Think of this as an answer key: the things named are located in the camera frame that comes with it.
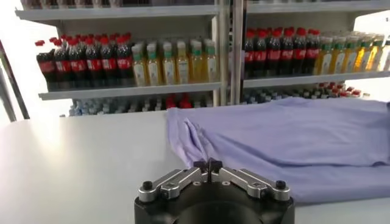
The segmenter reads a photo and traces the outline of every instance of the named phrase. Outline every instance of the shelf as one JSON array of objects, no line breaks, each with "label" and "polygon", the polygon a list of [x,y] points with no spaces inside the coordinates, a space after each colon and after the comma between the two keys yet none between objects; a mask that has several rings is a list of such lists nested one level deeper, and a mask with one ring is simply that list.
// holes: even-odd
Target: shelf
[{"label": "shelf", "polygon": [[364,73],[345,73],[334,75],[311,75],[301,77],[278,77],[244,80],[244,88],[256,88],[266,86],[288,86],[299,84],[311,84],[320,82],[340,82],[354,79],[374,79],[390,77],[390,72],[364,72]]},{"label": "shelf", "polygon": [[390,9],[388,0],[298,3],[250,3],[248,13],[355,12]]},{"label": "shelf", "polygon": [[213,82],[213,83],[197,83],[197,84],[169,85],[169,86],[146,86],[146,87],[57,91],[57,92],[50,92],[50,93],[40,93],[39,97],[42,100],[89,99],[89,98],[100,98],[100,97],[139,96],[139,95],[149,95],[149,94],[212,91],[215,89],[219,89],[220,87],[221,87],[221,83]]},{"label": "shelf", "polygon": [[150,18],[164,16],[217,15],[216,5],[180,5],[158,7],[122,7],[106,9],[33,9],[16,10],[16,15],[29,21],[104,18]]}]

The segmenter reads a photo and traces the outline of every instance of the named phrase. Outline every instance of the red label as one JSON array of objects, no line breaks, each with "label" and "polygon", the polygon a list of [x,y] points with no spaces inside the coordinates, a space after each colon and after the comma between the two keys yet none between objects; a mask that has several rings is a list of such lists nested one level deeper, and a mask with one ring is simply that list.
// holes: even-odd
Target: red label
[{"label": "red label", "polygon": [[317,58],[319,49],[308,49],[306,52],[306,58]]},{"label": "red label", "polygon": [[118,67],[120,69],[128,69],[132,66],[132,63],[133,63],[133,60],[131,57],[118,59]]},{"label": "red label", "polygon": [[279,58],[280,58],[280,51],[270,50],[268,52],[268,57],[267,58],[269,60],[279,60]]},{"label": "red label", "polygon": [[70,72],[72,70],[71,63],[69,61],[56,61],[55,65],[59,72]]},{"label": "red label", "polygon": [[305,49],[296,49],[294,50],[294,58],[295,59],[304,59],[306,56],[306,50]]},{"label": "red label", "polygon": [[292,59],[292,57],[293,57],[293,52],[292,51],[293,50],[284,50],[284,51],[282,51],[282,55],[280,56],[280,58],[282,60],[290,60],[290,59]]},{"label": "red label", "polygon": [[265,61],[266,58],[267,58],[266,51],[256,51],[255,52],[255,60],[256,61]]},{"label": "red label", "polygon": [[102,62],[105,70],[116,69],[116,60],[114,58],[102,59]]},{"label": "red label", "polygon": [[41,62],[38,65],[42,73],[52,72],[55,69],[53,61]]},{"label": "red label", "polygon": [[253,51],[245,52],[245,62],[253,61],[253,60],[254,60],[254,52]]},{"label": "red label", "polygon": [[102,61],[100,59],[87,60],[88,69],[98,71],[102,69]]},{"label": "red label", "polygon": [[84,71],[87,69],[85,60],[71,61],[72,70],[74,72]]}]

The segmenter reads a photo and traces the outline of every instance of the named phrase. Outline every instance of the table surface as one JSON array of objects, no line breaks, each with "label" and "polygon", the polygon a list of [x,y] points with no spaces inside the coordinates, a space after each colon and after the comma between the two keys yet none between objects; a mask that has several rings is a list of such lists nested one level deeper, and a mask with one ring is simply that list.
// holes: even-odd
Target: table surface
[{"label": "table surface", "polygon": [[[1,224],[128,224],[144,180],[183,163],[164,112],[21,121],[0,131]],[[388,223],[390,198],[296,209],[296,224]]]}]

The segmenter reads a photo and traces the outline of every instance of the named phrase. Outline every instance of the lavender fabric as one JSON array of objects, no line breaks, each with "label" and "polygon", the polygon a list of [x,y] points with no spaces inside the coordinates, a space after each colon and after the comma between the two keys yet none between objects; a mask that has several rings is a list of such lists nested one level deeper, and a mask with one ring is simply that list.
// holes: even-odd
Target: lavender fabric
[{"label": "lavender fabric", "polygon": [[390,197],[390,113],[360,99],[288,98],[168,110],[168,139],[188,167],[215,158],[285,180],[299,203]]}]

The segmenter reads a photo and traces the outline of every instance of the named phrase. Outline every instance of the cola bottle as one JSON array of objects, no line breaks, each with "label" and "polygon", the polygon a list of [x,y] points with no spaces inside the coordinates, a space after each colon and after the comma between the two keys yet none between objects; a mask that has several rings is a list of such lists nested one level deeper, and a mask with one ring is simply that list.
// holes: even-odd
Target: cola bottle
[{"label": "cola bottle", "polygon": [[77,39],[69,42],[69,60],[71,61],[72,71],[76,77],[76,87],[86,88],[90,86],[87,61],[85,51],[79,45]]},{"label": "cola bottle", "polygon": [[268,44],[268,54],[267,54],[267,63],[268,63],[268,75],[277,75],[278,74],[278,64],[280,59],[280,35],[281,33],[277,30],[274,30],[272,37],[269,40]]},{"label": "cola bottle", "polygon": [[74,88],[74,74],[72,72],[71,63],[69,61],[68,50],[64,47],[61,40],[54,41],[56,49],[54,51],[55,67],[57,68],[58,88],[71,89]]},{"label": "cola bottle", "polygon": [[44,41],[35,42],[37,47],[37,62],[43,77],[46,79],[46,84],[49,91],[57,88],[57,78],[55,76],[55,65],[53,55],[50,52],[45,52]]},{"label": "cola bottle", "polygon": [[116,52],[114,51],[111,44],[108,43],[107,38],[101,39],[102,47],[100,53],[102,56],[102,64],[105,72],[105,76],[108,81],[108,85],[116,86],[118,85],[118,70],[116,65]]},{"label": "cola bottle", "polygon": [[301,74],[302,65],[306,56],[306,30],[298,28],[297,35],[294,39],[294,53],[292,56],[292,73]]},{"label": "cola bottle", "polygon": [[244,78],[253,78],[254,77],[254,68],[253,68],[253,62],[254,62],[254,36],[255,34],[253,31],[248,30],[246,32],[246,40],[245,40],[245,64],[244,64]]},{"label": "cola bottle", "polygon": [[291,60],[293,59],[293,32],[289,29],[285,30],[285,36],[282,39],[282,53],[280,54],[279,74],[291,74]]},{"label": "cola bottle", "polygon": [[92,38],[88,38],[86,43],[87,49],[85,50],[85,57],[87,59],[88,69],[90,70],[91,74],[91,85],[93,87],[101,88],[105,86],[105,75],[100,51],[93,43]]},{"label": "cola bottle", "polygon": [[258,38],[254,46],[255,56],[253,59],[254,75],[261,77],[265,75],[265,64],[267,59],[267,44],[266,44],[267,32],[265,30],[258,30]]},{"label": "cola bottle", "polygon": [[303,62],[303,73],[313,74],[314,73],[314,64],[317,60],[320,42],[319,42],[319,31],[310,30],[309,37],[306,42],[306,56],[305,61]]},{"label": "cola bottle", "polygon": [[133,57],[131,48],[127,45],[126,37],[118,38],[117,62],[120,74],[120,84],[135,85],[135,78],[133,72]]}]

